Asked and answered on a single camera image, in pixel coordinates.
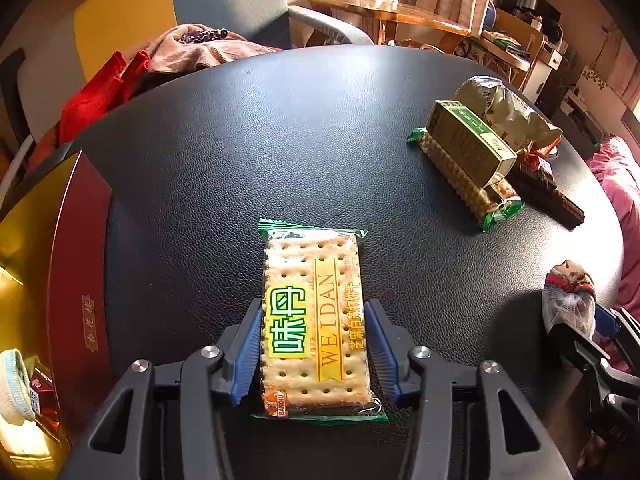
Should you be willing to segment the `clear bag with red top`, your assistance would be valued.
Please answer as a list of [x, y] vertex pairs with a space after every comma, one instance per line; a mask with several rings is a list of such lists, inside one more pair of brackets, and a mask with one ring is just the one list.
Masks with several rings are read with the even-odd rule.
[[548, 333], [567, 323], [591, 339], [596, 331], [596, 291], [590, 275], [570, 260], [554, 266], [544, 278], [541, 312]]

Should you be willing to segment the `brown toy brick bar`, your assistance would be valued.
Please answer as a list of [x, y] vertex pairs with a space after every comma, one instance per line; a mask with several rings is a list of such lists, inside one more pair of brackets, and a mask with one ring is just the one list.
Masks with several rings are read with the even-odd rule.
[[518, 154], [518, 160], [506, 180], [526, 204], [534, 206], [567, 229], [575, 229], [585, 222], [582, 208], [558, 189], [554, 177], [544, 169], [537, 155]]

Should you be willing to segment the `green cracker pack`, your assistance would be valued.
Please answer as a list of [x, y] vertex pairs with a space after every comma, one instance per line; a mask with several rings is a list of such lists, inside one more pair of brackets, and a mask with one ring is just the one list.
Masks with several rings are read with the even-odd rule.
[[265, 418], [386, 419], [371, 386], [359, 259], [363, 230], [262, 219], [260, 391]]
[[513, 186], [500, 178], [479, 188], [454, 159], [428, 133], [427, 128], [415, 128], [407, 136], [430, 159], [447, 182], [472, 212], [483, 232], [496, 224], [509, 220], [524, 208], [524, 202]]

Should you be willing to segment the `small red candy packet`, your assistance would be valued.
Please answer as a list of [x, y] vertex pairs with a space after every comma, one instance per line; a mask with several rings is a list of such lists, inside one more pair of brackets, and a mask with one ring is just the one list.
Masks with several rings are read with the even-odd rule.
[[61, 421], [58, 414], [58, 399], [56, 398], [52, 380], [38, 367], [32, 371], [29, 382], [29, 399], [36, 421], [55, 437], [60, 435]]

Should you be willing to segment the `cream knitted cloth bundle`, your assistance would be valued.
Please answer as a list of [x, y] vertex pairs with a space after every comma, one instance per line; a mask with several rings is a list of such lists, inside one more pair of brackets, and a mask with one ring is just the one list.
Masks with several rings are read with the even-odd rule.
[[21, 352], [4, 350], [0, 354], [0, 412], [10, 425], [33, 422], [36, 414], [29, 395], [29, 377]]

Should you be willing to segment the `orange plastic rack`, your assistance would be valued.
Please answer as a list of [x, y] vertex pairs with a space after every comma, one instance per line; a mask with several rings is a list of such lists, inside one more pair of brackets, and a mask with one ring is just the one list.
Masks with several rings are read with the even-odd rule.
[[533, 142], [529, 142], [526, 148], [518, 151], [518, 163], [527, 167], [530, 171], [539, 170], [542, 167], [541, 161], [560, 144], [561, 140], [562, 136], [558, 136], [550, 144], [542, 148], [534, 148]]

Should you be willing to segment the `wooden shelf with clutter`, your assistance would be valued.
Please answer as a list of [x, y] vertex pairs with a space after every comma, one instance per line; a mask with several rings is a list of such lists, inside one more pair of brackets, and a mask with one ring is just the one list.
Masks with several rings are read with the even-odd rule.
[[542, 33], [542, 23], [536, 16], [526, 23], [516, 15], [489, 8], [486, 18], [492, 18], [492, 22], [485, 23], [479, 37], [464, 40], [460, 53], [536, 101], [551, 74], [561, 67], [559, 45]]

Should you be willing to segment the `pink bedding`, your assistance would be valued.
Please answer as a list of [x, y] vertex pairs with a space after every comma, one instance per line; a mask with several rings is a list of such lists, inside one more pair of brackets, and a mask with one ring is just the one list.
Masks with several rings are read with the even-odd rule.
[[639, 317], [639, 166], [620, 136], [607, 136], [587, 166], [611, 202], [623, 234], [624, 258], [616, 309]]

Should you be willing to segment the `green tea box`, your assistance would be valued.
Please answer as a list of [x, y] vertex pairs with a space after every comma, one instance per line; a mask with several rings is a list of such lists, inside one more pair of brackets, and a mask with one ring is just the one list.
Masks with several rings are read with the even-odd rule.
[[478, 188], [504, 178], [516, 162], [512, 148], [459, 101], [436, 100], [426, 128]]

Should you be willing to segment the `olive foil snack bag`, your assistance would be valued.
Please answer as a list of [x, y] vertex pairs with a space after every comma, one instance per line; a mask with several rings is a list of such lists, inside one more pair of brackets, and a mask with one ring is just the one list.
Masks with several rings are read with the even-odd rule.
[[548, 148], [562, 136], [562, 130], [548, 122], [501, 79], [473, 76], [457, 91], [454, 100], [472, 110], [500, 138], [519, 152]]

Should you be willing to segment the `red and gold box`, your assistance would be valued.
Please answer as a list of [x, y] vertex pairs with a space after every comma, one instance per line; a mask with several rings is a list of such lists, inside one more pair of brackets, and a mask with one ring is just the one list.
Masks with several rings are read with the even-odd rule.
[[53, 479], [114, 385], [104, 313], [112, 190], [76, 152], [1, 214], [1, 348], [53, 382], [61, 431], [1, 423], [1, 475]]

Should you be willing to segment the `red cloth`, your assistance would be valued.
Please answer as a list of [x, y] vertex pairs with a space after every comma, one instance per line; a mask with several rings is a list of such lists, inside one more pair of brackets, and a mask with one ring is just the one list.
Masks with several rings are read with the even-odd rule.
[[138, 51], [130, 61], [116, 51], [63, 107], [58, 121], [58, 143], [75, 140], [82, 130], [129, 101], [150, 65], [151, 58], [145, 50]]

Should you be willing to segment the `pink cloth pile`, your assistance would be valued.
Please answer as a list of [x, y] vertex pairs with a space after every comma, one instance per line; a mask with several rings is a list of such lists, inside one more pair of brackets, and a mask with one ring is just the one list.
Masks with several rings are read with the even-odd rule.
[[187, 74], [256, 55], [278, 53], [280, 48], [263, 46], [225, 28], [183, 24], [168, 29], [144, 50], [152, 74]]

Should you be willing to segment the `wooden side table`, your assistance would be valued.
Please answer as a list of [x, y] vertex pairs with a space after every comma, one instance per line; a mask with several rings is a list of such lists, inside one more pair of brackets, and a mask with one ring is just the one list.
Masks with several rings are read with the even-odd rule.
[[340, 10], [356, 14], [378, 22], [378, 31], [374, 36], [377, 44], [385, 44], [386, 27], [390, 23], [420, 25], [448, 32], [460, 37], [469, 37], [470, 32], [462, 25], [442, 16], [405, 3], [393, 3], [385, 0], [307, 0], [314, 10]]

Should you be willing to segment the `blue grey chair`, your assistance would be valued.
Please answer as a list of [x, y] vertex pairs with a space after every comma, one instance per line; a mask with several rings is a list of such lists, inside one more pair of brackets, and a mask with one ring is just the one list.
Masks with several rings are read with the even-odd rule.
[[265, 46], [292, 47], [292, 21], [310, 27], [331, 44], [373, 44], [358, 27], [304, 6], [290, 6], [286, 0], [171, 1], [179, 25], [202, 24], [224, 28]]

